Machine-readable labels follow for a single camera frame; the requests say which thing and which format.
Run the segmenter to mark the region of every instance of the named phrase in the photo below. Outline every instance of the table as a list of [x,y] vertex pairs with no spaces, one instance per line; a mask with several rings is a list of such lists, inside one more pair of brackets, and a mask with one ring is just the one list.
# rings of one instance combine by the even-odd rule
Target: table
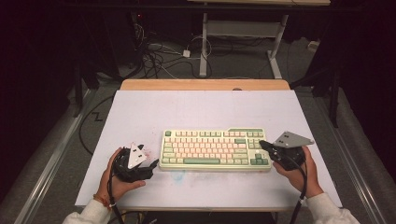
[[[224,3],[224,4],[253,4],[253,5],[287,5],[287,6],[328,6],[330,0],[189,0],[192,2]],[[207,65],[207,36],[208,35],[232,35],[253,37],[274,37],[275,42],[272,50],[267,51],[274,78],[282,78],[276,62],[276,53],[282,40],[289,15],[283,15],[281,22],[256,22],[256,21],[210,21],[207,13],[203,18],[202,53],[200,61],[200,77],[206,77]]]
[[[235,87],[244,91],[230,91]],[[92,198],[116,148],[143,144],[148,156],[147,164],[150,164],[159,157],[164,129],[232,128],[230,126],[263,127],[270,142],[284,131],[314,139],[295,92],[290,91],[283,80],[124,81],[114,98],[76,205],[84,206]],[[317,145],[310,148],[318,166],[320,185],[337,206],[342,206]],[[128,192],[118,202],[119,208],[141,211],[283,211],[293,209],[300,195],[275,169],[268,173],[224,173],[166,172],[157,167],[153,173],[145,187]]]

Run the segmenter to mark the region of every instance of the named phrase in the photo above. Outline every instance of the wrist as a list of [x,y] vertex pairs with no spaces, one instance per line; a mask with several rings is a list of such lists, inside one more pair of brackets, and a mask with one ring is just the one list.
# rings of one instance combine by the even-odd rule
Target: wrist
[[312,198],[312,197],[315,197],[315,196],[317,196],[317,195],[319,195],[319,194],[321,194],[323,192],[324,191],[323,191],[323,189],[320,186],[314,186],[314,187],[311,187],[311,188],[308,187],[306,189],[305,197],[306,198]]
[[93,199],[96,200],[97,202],[101,203],[103,207],[106,207],[108,211],[111,211],[111,206],[110,206],[110,200],[106,195],[101,195],[101,194],[93,194]]

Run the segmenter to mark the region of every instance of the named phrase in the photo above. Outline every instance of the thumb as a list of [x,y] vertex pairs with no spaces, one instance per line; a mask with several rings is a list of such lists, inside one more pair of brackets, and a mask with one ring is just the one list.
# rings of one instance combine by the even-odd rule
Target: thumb
[[143,181],[143,180],[137,180],[137,181],[135,181],[134,183],[128,184],[128,189],[129,189],[129,190],[131,190],[131,189],[138,189],[138,188],[143,187],[143,186],[145,186],[145,185],[146,185],[146,182],[145,182],[145,181]]

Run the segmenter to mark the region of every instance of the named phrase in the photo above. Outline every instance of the space bar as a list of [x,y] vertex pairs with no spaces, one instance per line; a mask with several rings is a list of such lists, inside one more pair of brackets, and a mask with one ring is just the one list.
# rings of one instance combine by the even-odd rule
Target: space bar
[[219,159],[184,159],[184,164],[220,164]]

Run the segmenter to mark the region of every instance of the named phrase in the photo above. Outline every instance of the dark background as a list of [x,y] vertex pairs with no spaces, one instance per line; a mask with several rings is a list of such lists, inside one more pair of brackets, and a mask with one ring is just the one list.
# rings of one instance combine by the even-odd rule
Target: dark background
[[[354,7],[362,2],[345,0],[332,4]],[[322,40],[308,73],[339,59],[341,87],[393,178],[396,174],[392,165],[396,149],[392,132],[396,124],[394,11],[391,0],[382,0],[367,1],[359,15],[335,14],[331,23],[329,16],[300,13],[290,16],[284,35],[286,41],[301,36]],[[186,21],[166,12],[147,16],[152,29],[174,31],[175,39],[181,41],[201,29],[201,17],[195,19],[194,15]],[[0,201],[69,106],[67,93],[74,85],[76,64],[80,65],[90,88],[97,87],[96,71],[113,77],[119,75],[117,59],[122,52],[111,48],[108,35],[114,22],[111,15],[87,13],[84,18],[85,21],[76,11],[65,10],[50,0],[8,2],[0,9]],[[126,42],[122,44],[132,49],[133,41],[129,38],[126,32]],[[323,81],[326,78],[313,80],[311,84],[331,84]]]

